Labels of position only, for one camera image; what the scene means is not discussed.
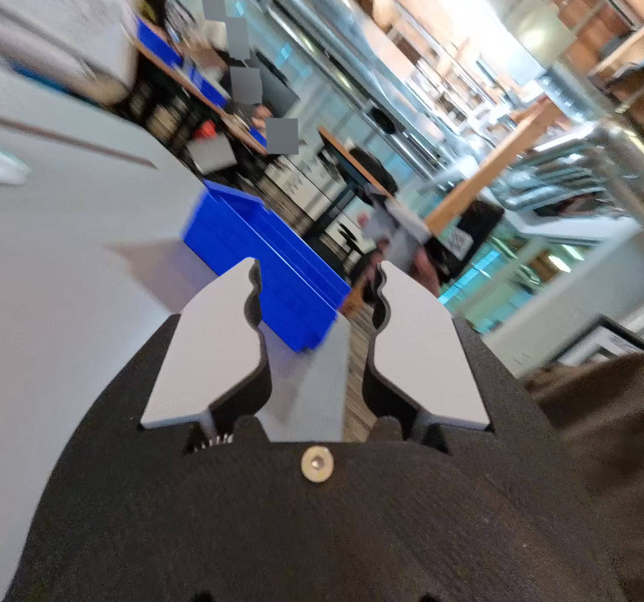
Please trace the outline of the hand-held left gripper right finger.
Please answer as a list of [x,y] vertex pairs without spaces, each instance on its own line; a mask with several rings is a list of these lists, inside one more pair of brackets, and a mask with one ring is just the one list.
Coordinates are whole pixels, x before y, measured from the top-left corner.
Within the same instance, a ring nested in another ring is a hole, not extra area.
[[487,430],[491,421],[449,311],[389,261],[377,266],[374,294],[362,385],[368,409],[397,419],[405,437],[431,424]]

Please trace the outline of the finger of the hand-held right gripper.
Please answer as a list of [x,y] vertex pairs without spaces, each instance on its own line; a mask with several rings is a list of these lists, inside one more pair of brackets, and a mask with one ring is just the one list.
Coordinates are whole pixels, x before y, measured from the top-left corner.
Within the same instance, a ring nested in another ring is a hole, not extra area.
[[410,240],[412,243],[426,243],[433,235],[414,212],[380,190],[368,190],[372,211],[363,226],[363,236],[374,242]]
[[390,242],[390,262],[401,272],[409,274],[414,266],[416,255],[423,250],[423,244],[415,239],[392,239]]

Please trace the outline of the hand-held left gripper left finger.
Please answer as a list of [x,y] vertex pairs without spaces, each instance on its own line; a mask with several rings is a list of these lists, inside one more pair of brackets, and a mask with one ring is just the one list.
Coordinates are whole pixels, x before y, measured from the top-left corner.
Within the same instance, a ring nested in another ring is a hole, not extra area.
[[246,258],[206,285],[181,312],[140,425],[196,424],[232,437],[237,422],[267,404],[272,378],[260,330],[259,260]]

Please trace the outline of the blue plastic bin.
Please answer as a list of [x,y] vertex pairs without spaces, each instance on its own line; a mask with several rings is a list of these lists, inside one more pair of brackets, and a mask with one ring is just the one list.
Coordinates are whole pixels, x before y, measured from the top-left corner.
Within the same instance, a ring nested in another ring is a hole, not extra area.
[[260,198],[226,185],[204,182],[183,241],[218,276],[246,258],[258,260],[263,321],[296,352],[323,343],[350,292]]

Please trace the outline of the grey desk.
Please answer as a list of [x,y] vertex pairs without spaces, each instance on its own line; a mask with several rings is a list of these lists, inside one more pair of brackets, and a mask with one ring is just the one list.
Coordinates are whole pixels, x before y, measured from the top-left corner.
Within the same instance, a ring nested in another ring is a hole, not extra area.
[[1,600],[339,590],[348,321],[306,353],[260,323],[272,393],[232,437],[143,429],[181,312],[216,279],[183,241],[204,184],[5,70],[1,119],[32,170],[1,189]]

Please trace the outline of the person's right hand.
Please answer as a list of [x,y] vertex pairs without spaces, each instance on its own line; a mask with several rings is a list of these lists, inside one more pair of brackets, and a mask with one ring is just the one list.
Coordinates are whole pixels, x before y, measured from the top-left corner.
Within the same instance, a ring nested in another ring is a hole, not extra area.
[[433,263],[429,260],[427,253],[423,247],[419,248],[415,253],[410,275],[417,283],[419,283],[428,292],[430,292],[431,295],[436,298],[440,297],[441,283],[437,270]]

